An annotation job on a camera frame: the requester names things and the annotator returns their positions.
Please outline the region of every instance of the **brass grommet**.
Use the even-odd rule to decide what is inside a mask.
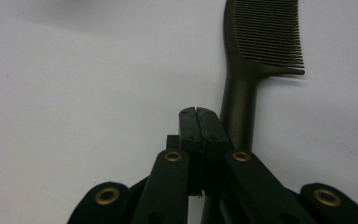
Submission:
[[[171,151],[166,153],[164,158],[167,161],[179,161],[182,159],[182,155],[178,152]]]
[[[320,203],[327,206],[338,207],[341,205],[341,199],[332,191],[328,189],[316,189],[313,191],[313,197]]]
[[[251,159],[251,156],[246,152],[234,152],[232,157],[234,157],[236,161],[248,161]]]
[[[113,187],[107,187],[107,188],[101,189],[95,195],[95,202],[99,205],[107,205],[107,204],[115,202],[118,199],[118,196],[120,196],[120,191],[118,191],[118,189],[113,188]]]

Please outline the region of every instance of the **white surface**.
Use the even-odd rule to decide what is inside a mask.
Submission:
[[[0,223],[65,223],[93,186],[147,176],[181,109],[219,112],[224,4],[1,0]],[[254,151],[289,189],[358,202],[358,1],[299,14],[306,76],[262,83]]]

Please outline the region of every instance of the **black plastic part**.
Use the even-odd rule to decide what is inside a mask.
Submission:
[[[316,223],[255,154],[230,150],[226,160],[227,182],[251,223]]]
[[[358,224],[358,204],[335,188],[309,184],[301,189],[299,200],[320,223]]]
[[[166,149],[179,149],[179,135],[177,134],[168,134]]]
[[[225,154],[232,149],[217,115],[209,109],[197,108],[204,139],[204,192],[206,196],[220,195],[224,184]]]
[[[190,173],[188,179],[188,195],[201,195],[203,173],[203,139],[197,112],[194,107],[179,113],[179,148],[189,155]]]
[[[226,224],[249,223],[249,218],[243,212],[234,192],[226,186],[220,199],[220,211]]]
[[[113,195],[112,190],[116,189],[116,195]],[[100,201],[97,203],[97,195],[99,192],[104,192],[105,195],[100,194]],[[128,223],[125,220],[126,201],[129,195],[129,190],[126,186],[118,183],[107,182],[100,184],[91,189],[81,200],[71,215],[68,224],[121,224]],[[113,202],[109,202],[109,197],[117,197]]]
[[[131,224],[184,224],[189,158],[182,150],[158,154]]]

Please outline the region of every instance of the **comb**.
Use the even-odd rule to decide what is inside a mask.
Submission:
[[[224,40],[227,76],[220,119],[234,147],[251,150],[258,83],[304,75],[298,2],[227,0]]]

